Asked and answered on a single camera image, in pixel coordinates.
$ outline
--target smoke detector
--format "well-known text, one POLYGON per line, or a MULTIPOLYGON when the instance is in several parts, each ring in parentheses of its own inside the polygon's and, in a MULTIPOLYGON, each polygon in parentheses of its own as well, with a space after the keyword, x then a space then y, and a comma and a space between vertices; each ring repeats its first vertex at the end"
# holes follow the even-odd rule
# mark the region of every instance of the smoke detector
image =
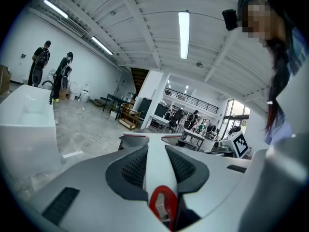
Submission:
POLYGON ((197 67, 202 69, 204 65, 201 62, 197 62, 197 67))

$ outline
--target staircase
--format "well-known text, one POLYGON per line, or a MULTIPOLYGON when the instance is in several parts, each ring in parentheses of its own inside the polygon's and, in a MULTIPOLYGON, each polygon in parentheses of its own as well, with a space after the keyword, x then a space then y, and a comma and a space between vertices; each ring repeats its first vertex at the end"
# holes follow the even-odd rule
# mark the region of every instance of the staircase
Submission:
POLYGON ((144 83, 144 80, 148 74, 148 70, 131 68, 132 76, 135 84, 136 95, 139 94, 141 86, 144 83))

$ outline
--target cardboard box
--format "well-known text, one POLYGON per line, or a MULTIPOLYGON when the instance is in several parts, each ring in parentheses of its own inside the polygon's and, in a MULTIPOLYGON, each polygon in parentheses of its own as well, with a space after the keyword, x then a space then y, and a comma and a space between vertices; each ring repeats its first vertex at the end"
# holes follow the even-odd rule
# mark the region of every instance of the cardboard box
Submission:
POLYGON ((66 98, 67 90, 66 89, 60 89, 59 91, 59 99, 64 100, 66 98))
POLYGON ((7 67, 0 65, 0 95, 8 91, 10 88, 11 73, 7 67))

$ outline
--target faucet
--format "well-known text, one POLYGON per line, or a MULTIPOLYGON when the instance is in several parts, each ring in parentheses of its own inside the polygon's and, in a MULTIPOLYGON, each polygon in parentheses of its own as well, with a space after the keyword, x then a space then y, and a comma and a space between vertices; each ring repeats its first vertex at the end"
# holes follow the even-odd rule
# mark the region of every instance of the faucet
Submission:
POLYGON ((45 81, 45 82, 42 83, 42 86, 43 86, 45 83, 50 83, 50 84, 52 85, 52 91, 50 92, 50 95, 49 95, 49 104, 51 105, 51 104, 53 104, 54 84, 53 84, 51 81, 47 80, 47 81, 45 81))

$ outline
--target pillar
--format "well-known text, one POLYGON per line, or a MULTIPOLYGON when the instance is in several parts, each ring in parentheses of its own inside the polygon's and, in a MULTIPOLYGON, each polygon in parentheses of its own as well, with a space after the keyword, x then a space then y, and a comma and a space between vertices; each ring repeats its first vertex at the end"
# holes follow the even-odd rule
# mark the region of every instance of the pillar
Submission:
POLYGON ((153 95, 153 99, 151 101, 151 104, 145 116, 144 122, 141 125, 141 129, 144 129, 146 127, 150 114, 155 114, 156 107, 162 101, 162 95, 163 95, 164 88, 165 88, 165 85, 168 79, 169 79, 169 72, 164 72, 157 89, 154 91, 155 93, 153 95))

